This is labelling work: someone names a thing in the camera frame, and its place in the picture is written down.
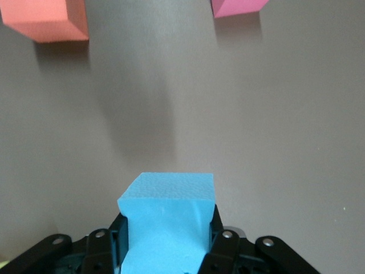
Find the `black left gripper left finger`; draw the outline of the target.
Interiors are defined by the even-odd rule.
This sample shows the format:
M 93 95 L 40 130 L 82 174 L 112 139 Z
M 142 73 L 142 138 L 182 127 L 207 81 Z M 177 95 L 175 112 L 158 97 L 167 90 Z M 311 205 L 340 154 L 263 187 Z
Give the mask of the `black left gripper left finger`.
M 118 214 L 109 228 L 73 241 L 65 234 L 45 237 L 0 268 L 0 274 L 120 274 L 128 252 L 128 220 Z

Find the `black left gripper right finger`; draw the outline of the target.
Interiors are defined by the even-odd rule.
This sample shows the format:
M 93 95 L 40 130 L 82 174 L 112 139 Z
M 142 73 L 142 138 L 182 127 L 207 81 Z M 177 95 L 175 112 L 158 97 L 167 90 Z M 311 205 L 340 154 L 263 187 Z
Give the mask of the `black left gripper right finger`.
M 252 243 L 224 227 L 217 207 L 210 234 L 210 250 L 199 274 L 321 274 L 278 237 L 263 236 Z

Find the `light blue foam cube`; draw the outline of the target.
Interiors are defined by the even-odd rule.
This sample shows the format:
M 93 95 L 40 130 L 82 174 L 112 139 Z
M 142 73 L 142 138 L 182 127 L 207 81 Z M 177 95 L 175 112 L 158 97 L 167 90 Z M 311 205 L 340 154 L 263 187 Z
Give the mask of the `light blue foam cube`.
M 121 274 L 197 274 L 210 246 L 212 174 L 143 172 L 117 201 L 128 220 Z

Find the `brown table cover sheet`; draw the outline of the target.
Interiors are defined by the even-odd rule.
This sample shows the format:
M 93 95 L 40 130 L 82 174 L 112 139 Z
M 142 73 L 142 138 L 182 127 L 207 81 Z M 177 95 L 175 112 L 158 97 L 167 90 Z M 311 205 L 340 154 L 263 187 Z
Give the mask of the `brown table cover sheet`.
M 86 0 L 90 39 L 0 16 L 0 261 L 111 224 L 142 172 L 214 175 L 225 225 L 365 274 L 365 0 Z

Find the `orange foam cube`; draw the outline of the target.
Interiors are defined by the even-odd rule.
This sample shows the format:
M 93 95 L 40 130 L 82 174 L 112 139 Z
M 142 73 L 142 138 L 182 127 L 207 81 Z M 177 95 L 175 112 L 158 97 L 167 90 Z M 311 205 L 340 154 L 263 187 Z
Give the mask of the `orange foam cube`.
M 5 26 L 37 43 L 88 41 L 85 0 L 0 0 Z

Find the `pink foam cube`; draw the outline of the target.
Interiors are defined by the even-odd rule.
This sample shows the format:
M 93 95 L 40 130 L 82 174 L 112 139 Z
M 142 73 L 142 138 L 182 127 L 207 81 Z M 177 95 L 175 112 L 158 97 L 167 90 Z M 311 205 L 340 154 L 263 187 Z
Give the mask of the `pink foam cube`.
M 214 17 L 223 18 L 259 12 L 269 1 L 270 0 L 211 0 L 211 4 Z

